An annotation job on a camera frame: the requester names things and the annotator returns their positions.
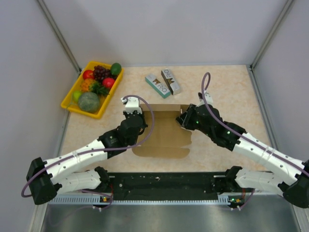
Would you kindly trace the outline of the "brown cardboard box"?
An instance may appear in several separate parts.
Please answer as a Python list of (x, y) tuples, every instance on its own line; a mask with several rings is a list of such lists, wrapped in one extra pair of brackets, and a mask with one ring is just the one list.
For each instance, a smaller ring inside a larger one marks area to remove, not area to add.
[(138, 137), (143, 140), (148, 133), (150, 137), (140, 146), (132, 149), (136, 156), (143, 158), (182, 159), (186, 157), (191, 145), (192, 132), (181, 128), (176, 118), (187, 108), (187, 104), (151, 104), (154, 113), (154, 129), (151, 130), (152, 117), (148, 107), (142, 104), (145, 122), (148, 127)]

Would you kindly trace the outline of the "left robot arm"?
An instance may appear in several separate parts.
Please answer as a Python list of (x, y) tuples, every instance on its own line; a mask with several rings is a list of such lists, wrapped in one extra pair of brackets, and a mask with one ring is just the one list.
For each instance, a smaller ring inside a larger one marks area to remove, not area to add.
[(142, 109), (123, 112), (120, 125), (103, 133), (91, 143), (58, 158), (34, 159), (26, 175), (29, 197), (35, 205), (41, 205), (57, 195), (94, 189), (106, 191), (109, 176), (102, 167), (82, 172), (81, 169), (95, 162), (115, 157), (139, 145), (138, 137), (147, 128)]

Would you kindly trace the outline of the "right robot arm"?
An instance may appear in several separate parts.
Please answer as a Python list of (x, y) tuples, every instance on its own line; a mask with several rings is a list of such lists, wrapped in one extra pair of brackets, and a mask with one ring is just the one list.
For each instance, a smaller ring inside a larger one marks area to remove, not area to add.
[(230, 191), (251, 188), (276, 193), (289, 203), (309, 206), (309, 163), (267, 146), (244, 128), (222, 120), (219, 111), (209, 105), (189, 107), (176, 121), (186, 130), (198, 130), (216, 145), (249, 157), (267, 171), (232, 167), (226, 172), (225, 185)]

